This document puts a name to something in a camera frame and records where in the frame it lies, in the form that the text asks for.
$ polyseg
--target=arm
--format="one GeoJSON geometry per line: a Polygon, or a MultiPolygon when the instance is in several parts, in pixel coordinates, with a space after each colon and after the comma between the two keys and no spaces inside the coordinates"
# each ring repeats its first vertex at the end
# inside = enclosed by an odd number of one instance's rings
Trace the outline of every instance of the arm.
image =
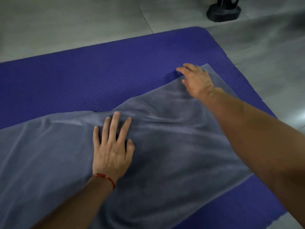
{"type": "MultiPolygon", "coordinates": [[[[106,118],[102,132],[102,143],[99,142],[98,127],[95,127],[93,131],[93,175],[102,173],[114,182],[125,174],[135,150],[131,140],[128,140],[125,150],[125,138],[131,118],[125,121],[119,138],[116,140],[119,117],[120,114],[115,112],[112,120],[110,117],[106,118]]],[[[112,183],[109,180],[92,177],[81,191],[67,199],[51,214],[34,225],[32,229],[87,228],[112,188],[112,183]]]]}
{"type": "Polygon", "coordinates": [[[207,72],[184,64],[177,68],[188,92],[215,116],[233,150],[305,226],[305,136],[222,89],[207,72]]]}

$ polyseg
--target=gray towel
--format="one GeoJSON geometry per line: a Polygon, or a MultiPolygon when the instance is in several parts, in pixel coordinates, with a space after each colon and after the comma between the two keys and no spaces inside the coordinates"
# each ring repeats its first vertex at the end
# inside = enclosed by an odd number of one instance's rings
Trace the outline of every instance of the gray towel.
{"type": "MultiPolygon", "coordinates": [[[[235,94],[209,65],[213,83],[235,94]]],[[[93,127],[132,117],[131,166],[91,228],[171,228],[252,173],[181,78],[110,112],[52,114],[0,130],[0,228],[29,228],[92,175],[93,127]]]]}

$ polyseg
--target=bracelet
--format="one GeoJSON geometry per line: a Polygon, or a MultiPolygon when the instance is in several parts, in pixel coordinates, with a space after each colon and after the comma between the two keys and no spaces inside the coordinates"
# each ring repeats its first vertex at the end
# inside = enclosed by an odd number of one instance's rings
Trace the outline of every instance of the bracelet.
{"type": "Polygon", "coordinates": [[[107,175],[102,174],[102,173],[97,173],[97,174],[93,175],[93,177],[101,177],[101,178],[108,179],[108,180],[111,181],[111,183],[112,183],[112,187],[113,187],[112,190],[115,189],[115,183],[114,183],[114,181],[112,180],[112,178],[108,177],[107,175]]]}

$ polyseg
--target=black equipment foot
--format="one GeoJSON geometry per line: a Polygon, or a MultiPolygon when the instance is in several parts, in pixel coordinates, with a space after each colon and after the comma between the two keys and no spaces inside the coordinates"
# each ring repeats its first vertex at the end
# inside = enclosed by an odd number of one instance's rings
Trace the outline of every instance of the black equipment foot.
{"type": "Polygon", "coordinates": [[[207,12],[207,17],[213,22],[226,22],[238,19],[242,9],[236,6],[234,9],[223,9],[217,4],[211,5],[207,12]]]}

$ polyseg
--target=gray tile floor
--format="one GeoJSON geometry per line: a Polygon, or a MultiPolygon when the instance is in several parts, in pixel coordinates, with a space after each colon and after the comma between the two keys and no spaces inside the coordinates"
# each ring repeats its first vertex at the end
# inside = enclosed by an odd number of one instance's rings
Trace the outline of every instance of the gray tile floor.
{"type": "Polygon", "coordinates": [[[215,2],[0,0],[0,62],[201,26],[279,119],[305,133],[305,0],[241,0],[227,23],[207,19],[215,2]]]}

